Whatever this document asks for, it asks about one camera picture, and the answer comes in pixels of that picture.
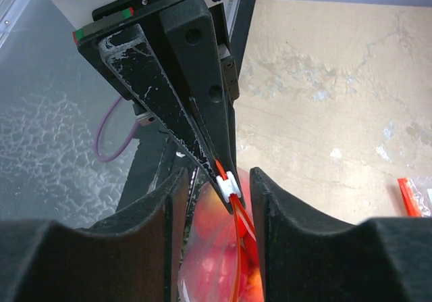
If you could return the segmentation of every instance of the purple cable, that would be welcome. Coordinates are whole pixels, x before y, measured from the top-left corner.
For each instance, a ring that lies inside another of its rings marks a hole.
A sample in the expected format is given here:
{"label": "purple cable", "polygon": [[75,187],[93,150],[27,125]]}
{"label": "purple cable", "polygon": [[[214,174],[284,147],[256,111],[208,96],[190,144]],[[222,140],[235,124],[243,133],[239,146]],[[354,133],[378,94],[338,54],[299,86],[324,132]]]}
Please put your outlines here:
{"label": "purple cable", "polygon": [[107,157],[103,157],[100,153],[99,153],[99,139],[101,137],[101,133],[102,133],[102,129],[105,126],[105,123],[107,122],[109,116],[111,115],[111,113],[113,112],[113,110],[117,107],[117,105],[119,105],[119,102],[121,101],[123,97],[119,96],[119,98],[117,98],[114,103],[111,105],[111,107],[107,110],[107,113],[105,113],[105,116],[102,119],[101,125],[99,125],[97,132],[96,132],[96,136],[94,137],[94,143],[93,143],[93,151],[94,154],[96,155],[96,159],[98,159],[101,162],[110,162],[113,161],[115,158],[117,158],[119,155],[122,154],[122,152],[124,151],[124,149],[126,149],[126,147],[129,145],[130,141],[133,139],[134,134],[136,132],[136,130],[138,129],[139,123],[137,121],[135,121],[131,131],[129,132],[128,137],[125,139],[125,141],[121,144],[120,148],[113,153],[112,155],[109,155]]}

